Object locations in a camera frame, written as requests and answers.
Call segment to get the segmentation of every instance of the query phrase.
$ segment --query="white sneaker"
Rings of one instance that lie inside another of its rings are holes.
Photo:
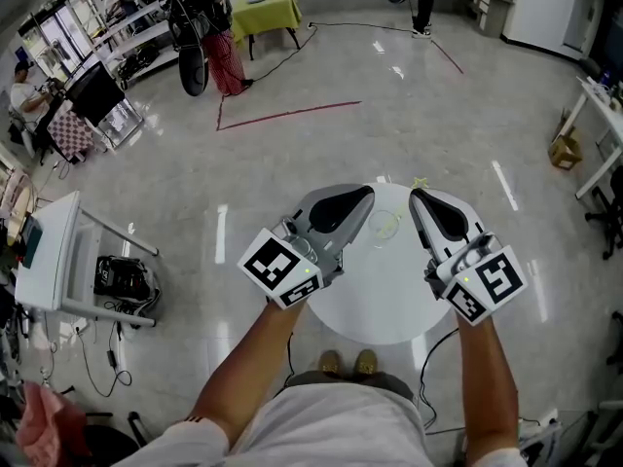
[[[417,39],[423,38],[425,40],[430,40],[430,30],[425,29],[423,33],[420,33],[417,29],[413,29],[411,31],[411,38],[417,38]]]

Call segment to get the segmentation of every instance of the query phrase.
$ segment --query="white t-shirt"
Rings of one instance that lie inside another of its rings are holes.
[[[299,385],[267,403],[229,450],[215,423],[180,422],[117,467],[413,465],[432,467],[416,407],[384,389],[351,383]],[[527,467],[518,449],[476,467]]]
[[[50,109],[48,102],[42,102],[36,109],[29,113],[21,110],[21,104],[26,100],[32,100],[40,95],[41,93],[28,82],[13,83],[11,87],[11,105],[21,114],[27,123],[38,123]]]

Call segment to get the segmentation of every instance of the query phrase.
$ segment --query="black and white square marker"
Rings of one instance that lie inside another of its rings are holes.
[[[244,268],[273,291],[300,261],[286,247],[269,238],[244,264]]]
[[[453,287],[446,299],[470,322],[478,320],[478,318],[487,312],[485,307],[478,303],[473,296],[458,283]]]
[[[478,267],[476,272],[496,305],[523,285],[503,253]]]
[[[293,289],[290,289],[288,292],[283,293],[279,297],[286,306],[290,306],[297,301],[303,299],[305,296],[308,296],[313,291],[317,291],[319,288],[320,283],[318,282],[318,277],[314,276],[309,280],[303,282],[301,285],[297,285]]]

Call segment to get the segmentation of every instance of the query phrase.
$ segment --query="white shelving rack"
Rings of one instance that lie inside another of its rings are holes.
[[[121,0],[112,0],[112,2],[110,2],[110,4],[106,7],[106,9],[110,8],[112,5],[116,4],[119,1]],[[132,14],[131,16],[124,19],[123,21],[118,22],[117,24],[111,26],[104,35],[97,38],[97,40],[92,43],[93,53],[99,60],[101,60],[101,62],[106,66],[106,68],[111,73],[114,73],[117,70],[117,68],[119,67],[120,63],[123,60],[124,54],[127,54],[128,52],[135,50],[140,45],[143,45],[149,42],[150,40],[153,40],[154,38],[157,38],[169,32],[168,23],[166,21],[157,22],[153,24],[151,27],[145,29],[144,31],[141,31],[140,33],[132,36],[131,38],[124,40],[124,41],[120,41],[120,43],[117,45],[117,47],[113,49],[112,52],[108,51],[108,44],[111,43],[111,39],[113,39],[113,41],[116,41],[115,37],[120,36],[119,33],[123,29],[127,28],[130,24],[132,24],[133,22],[136,22],[138,19],[149,16],[157,12],[160,9],[161,9],[160,0],[153,2],[139,9],[138,12],[136,12],[135,14]],[[136,78],[139,78],[140,76],[143,76],[144,74],[156,69],[157,67],[165,65],[177,59],[178,56],[179,56],[179,53],[173,49],[173,46],[169,46],[169,47],[165,47],[161,49],[160,55],[156,57],[154,62],[152,62],[149,66],[137,71],[136,74],[132,76],[130,81],[135,80]]]

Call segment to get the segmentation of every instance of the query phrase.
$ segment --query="table with green tablecloth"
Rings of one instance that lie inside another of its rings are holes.
[[[249,54],[253,60],[253,35],[273,29],[287,29],[300,49],[295,29],[301,24],[301,11],[296,0],[263,0],[249,4],[247,0],[238,0],[232,11],[232,32],[234,40],[239,42],[249,37]]]

